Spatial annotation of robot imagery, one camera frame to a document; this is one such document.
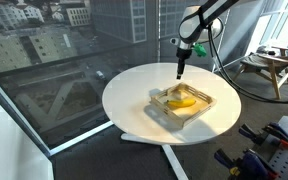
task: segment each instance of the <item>skyscraper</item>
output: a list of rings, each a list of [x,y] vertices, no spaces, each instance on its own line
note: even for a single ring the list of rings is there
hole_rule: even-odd
[[[196,5],[196,0],[161,0],[160,37],[176,35],[187,6]]]
[[[145,0],[91,0],[97,31],[131,43],[146,41]]]

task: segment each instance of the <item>white round table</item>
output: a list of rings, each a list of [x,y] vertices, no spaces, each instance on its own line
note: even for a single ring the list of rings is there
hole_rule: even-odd
[[[189,145],[210,140],[237,121],[241,102],[221,77],[186,65],[176,79],[176,63],[153,63],[128,69],[114,77],[103,93],[103,107],[110,120],[126,134],[125,140],[159,145]],[[151,95],[184,82],[215,98],[217,103],[183,129],[150,103]]]

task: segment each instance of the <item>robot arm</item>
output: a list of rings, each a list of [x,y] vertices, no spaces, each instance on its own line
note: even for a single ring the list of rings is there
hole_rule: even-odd
[[[203,30],[238,1],[209,0],[203,6],[190,6],[185,9],[179,27],[181,40],[176,53],[176,56],[179,58],[177,79],[181,79],[184,72],[185,60],[191,56],[192,45],[199,39]]]

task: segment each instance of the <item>table leg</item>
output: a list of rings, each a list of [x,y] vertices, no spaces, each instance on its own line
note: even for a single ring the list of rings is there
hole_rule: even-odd
[[[147,144],[155,144],[155,145],[160,145],[154,141],[150,141],[150,140],[147,140],[147,139],[143,139],[141,137],[137,137],[137,136],[134,136],[134,135],[131,135],[131,134],[127,134],[127,133],[124,133],[122,134],[121,138],[123,140],[127,140],[127,141],[135,141],[135,142],[141,142],[141,143],[147,143]],[[178,161],[176,155],[174,154],[172,148],[170,145],[168,144],[164,144],[164,145],[161,145],[164,152],[165,152],[165,155],[168,159],[168,161],[170,162],[176,176],[177,176],[177,179],[179,180],[188,180],[180,162]]]

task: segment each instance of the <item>yellow object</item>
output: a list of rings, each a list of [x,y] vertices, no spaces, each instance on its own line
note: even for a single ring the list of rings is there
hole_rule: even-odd
[[[167,101],[168,105],[174,106],[174,107],[189,107],[195,104],[195,99],[189,98],[189,99],[183,99],[183,100],[169,100]]]
[[[238,176],[240,174],[240,171],[238,170],[238,167],[233,167],[230,169],[230,174],[234,176]]]

